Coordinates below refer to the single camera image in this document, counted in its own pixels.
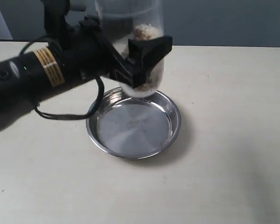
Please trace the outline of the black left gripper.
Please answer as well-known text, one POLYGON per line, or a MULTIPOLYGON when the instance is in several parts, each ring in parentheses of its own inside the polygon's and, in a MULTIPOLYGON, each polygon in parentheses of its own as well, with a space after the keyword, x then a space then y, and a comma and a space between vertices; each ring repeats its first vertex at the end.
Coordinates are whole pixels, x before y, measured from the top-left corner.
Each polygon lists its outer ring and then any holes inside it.
POLYGON ((128 57, 123 58, 101 31, 95 16, 85 16, 69 25, 69 0, 45 0, 44 28, 49 48, 70 73, 86 72, 93 79, 108 79, 130 87, 157 86, 163 74, 163 59, 172 50, 171 36, 151 40, 129 40, 128 57))

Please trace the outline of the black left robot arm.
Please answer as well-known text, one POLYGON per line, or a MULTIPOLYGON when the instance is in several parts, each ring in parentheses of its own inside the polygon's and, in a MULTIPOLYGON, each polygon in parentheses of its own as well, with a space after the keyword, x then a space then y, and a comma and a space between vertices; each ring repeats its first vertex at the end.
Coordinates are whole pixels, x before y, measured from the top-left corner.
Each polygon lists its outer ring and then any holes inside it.
POLYGON ((98 95, 86 114, 38 112, 50 120, 88 119, 102 103, 102 77, 137 88, 172 50, 171 36, 130 39, 128 56, 122 57, 113 44, 127 35, 128 27, 133 25, 131 16, 110 19, 112 31, 107 36, 96 16, 86 16, 75 26, 67 23, 68 12, 85 11, 84 3, 45 0, 43 6, 46 34, 38 41, 47 42, 47 47, 28 51, 29 42, 18 56, 0 62, 0 132, 20 117, 38 111, 42 101, 94 80, 98 95))

